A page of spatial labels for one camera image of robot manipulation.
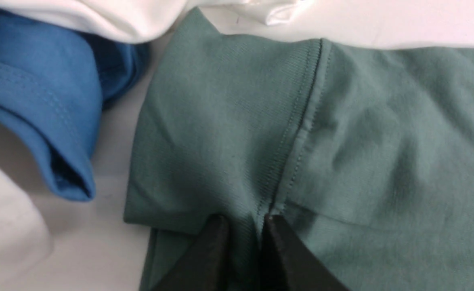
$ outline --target fabric fold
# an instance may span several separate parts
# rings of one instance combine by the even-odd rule
[[[0,285],[34,267],[52,249],[40,212],[0,170]]]
[[[135,134],[124,217],[156,228],[143,284],[213,213],[232,291],[258,289],[264,214],[351,290],[474,289],[474,49],[229,36],[193,11]]]
[[[146,45],[0,11],[0,122],[30,149],[52,192],[93,199],[89,158],[102,108],[139,79],[147,61]]]
[[[196,6],[232,6],[267,25],[286,23],[312,0],[0,0],[0,9],[27,18],[93,33],[125,43],[163,35],[182,13]]]

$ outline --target white fabric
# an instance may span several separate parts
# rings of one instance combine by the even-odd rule
[[[139,43],[163,35],[194,6],[229,5],[269,25],[288,22],[311,0],[0,0],[7,11],[105,38]]]
[[[0,284],[52,251],[52,240],[27,194],[0,171]]]
[[[313,0],[252,0],[248,4],[229,5],[228,9],[268,26],[287,24]]]

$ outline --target green t-shirt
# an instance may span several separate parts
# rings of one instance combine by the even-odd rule
[[[266,213],[352,291],[474,290],[474,49],[226,36],[192,11],[135,136],[142,290],[213,213],[231,219],[230,290],[257,286]]]

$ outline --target seam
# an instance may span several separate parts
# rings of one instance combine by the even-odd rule
[[[54,109],[55,113],[58,114],[58,117],[60,118],[60,120],[65,124],[65,129],[68,131],[69,134],[71,134],[74,137],[73,142],[75,143],[75,145],[80,147],[80,145],[77,141],[78,140],[77,132],[71,126],[67,110],[64,109],[63,105],[61,105],[61,103],[59,103],[59,101],[57,101],[57,99],[55,98],[55,96],[53,96],[53,94],[51,92],[43,89],[43,92],[47,93],[50,97],[52,97],[52,99],[49,100],[49,99],[45,98],[44,96],[42,96],[41,94],[38,94],[38,92],[36,92],[36,90],[28,88],[27,86],[25,86],[23,83],[21,83],[19,81],[15,81],[15,80],[12,80],[12,79],[9,79],[9,78],[6,78],[6,77],[2,77],[2,76],[0,76],[0,80],[7,81],[7,82],[10,82],[10,83],[15,84],[15,85],[19,85],[21,88],[29,90],[29,92],[34,93],[37,96],[40,96],[42,98],[42,100],[45,101],[45,103],[47,105],[52,107],[52,109]]]
[[[41,88],[41,91],[44,92],[45,94],[47,94],[49,97],[51,97],[51,100],[59,107],[59,109],[63,112],[63,114],[60,114],[60,110],[58,110],[57,107],[54,107],[53,105],[51,105],[51,102],[49,102],[49,99],[41,96],[41,94],[38,94],[38,92],[36,92],[36,90],[34,89],[30,89],[30,88],[27,88],[26,85],[24,85],[23,83],[21,83],[20,81],[15,81],[15,80],[12,80],[12,79],[9,79],[9,78],[6,78],[6,77],[3,77],[3,76],[0,76],[0,79],[1,80],[4,80],[4,81],[8,81],[8,82],[11,82],[11,83],[14,83],[14,84],[17,84],[17,85],[20,85],[22,88],[25,88],[25,89],[28,89],[30,90],[32,93],[38,95],[38,96],[41,96],[43,98],[43,100],[48,104],[50,105],[51,107],[54,108],[54,110],[56,111],[56,113],[60,116],[61,120],[65,123],[65,125],[67,126],[67,130],[69,131],[69,133],[71,135],[73,135],[75,138],[78,138],[78,135],[77,135],[77,132],[73,129],[73,127],[71,126],[71,123],[70,123],[70,114],[68,112],[68,110],[62,105],[62,103],[59,101],[58,98],[56,98],[55,94],[47,89],[45,89],[45,86],[43,85],[40,85],[38,82],[36,82],[35,80],[31,79],[31,78],[28,78],[27,76],[24,76],[23,74],[20,74],[18,72],[14,72],[12,70],[9,70],[8,68],[4,68],[3,66],[0,66],[0,70],[3,70],[4,72],[7,72],[15,77],[19,77],[20,79],[23,79],[25,81],[28,81],[30,82],[31,84],[37,86],[38,88]]]
[[[294,102],[294,108],[291,110],[291,114],[289,116],[289,121],[287,122],[287,126],[285,127],[285,130],[283,131],[281,141],[280,141],[280,143],[279,143],[279,145],[278,145],[278,147],[275,151],[273,162],[271,163],[271,167],[270,167],[270,170],[268,172],[266,182],[264,184],[264,190],[266,190],[266,191],[268,190],[268,187],[271,184],[271,180],[273,179],[273,173],[275,171],[276,164],[278,163],[278,160],[279,160],[281,148],[285,144],[285,140],[287,138],[287,132],[289,131],[289,129],[290,129],[290,127],[291,127],[291,125],[294,121],[294,115],[295,115],[296,109],[298,109],[298,103],[300,102],[300,99],[302,97],[302,88],[303,88],[303,85],[305,84],[305,81],[306,81],[306,78],[307,78],[307,72],[308,72],[308,66],[307,65],[309,63],[309,56],[310,56],[310,53],[311,53],[312,50],[313,50],[312,47],[307,49],[307,55],[306,55],[306,59],[305,59],[305,71],[304,71],[304,74],[303,74],[303,77],[302,77],[302,83],[300,84],[300,88],[298,89],[298,96],[296,97],[296,100]],[[256,214],[255,214],[255,220],[256,221],[261,220],[261,217],[259,217],[259,216],[260,216],[261,210],[264,208],[264,204],[266,203],[266,197],[269,197],[269,196],[271,196],[270,205],[272,205],[274,203],[275,196],[276,196],[275,191],[273,190],[271,195],[270,195],[270,193],[265,193],[261,197],[259,207],[258,207],[258,209],[256,211]]]
[[[327,58],[327,62],[325,64],[325,75],[323,77],[323,86],[322,86],[321,93],[320,93],[320,99],[318,100],[318,105],[317,105],[316,111],[314,112],[314,114],[311,117],[310,127],[307,130],[308,131],[307,138],[308,138],[308,135],[310,133],[312,133],[312,131],[314,129],[314,123],[316,122],[316,116],[318,116],[318,113],[319,113],[319,111],[321,109],[321,106],[322,106],[323,94],[325,92],[325,86],[326,86],[326,83],[327,83],[327,78],[328,78],[328,73],[329,73],[329,63],[331,61],[331,56],[332,56],[332,49],[333,49],[333,46],[331,45],[331,47],[329,49],[329,57]],[[294,182],[296,181],[296,178],[297,178],[297,175],[298,175],[298,170],[300,169],[300,163],[302,162],[304,154],[305,154],[305,149],[306,149],[306,147],[303,146],[301,151],[300,151],[300,154],[298,155],[298,158],[296,159],[296,166],[294,167],[294,173],[291,177],[291,181],[289,182],[287,193],[285,194],[286,198],[289,197],[289,195],[292,194]],[[285,203],[282,204],[280,214],[283,214],[284,210],[285,210]]]

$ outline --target blue t-shirt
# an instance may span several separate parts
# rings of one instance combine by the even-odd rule
[[[0,11],[0,123],[30,149],[57,195],[95,196],[89,161],[103,107],[148,63],[146,44],[121,44]]]

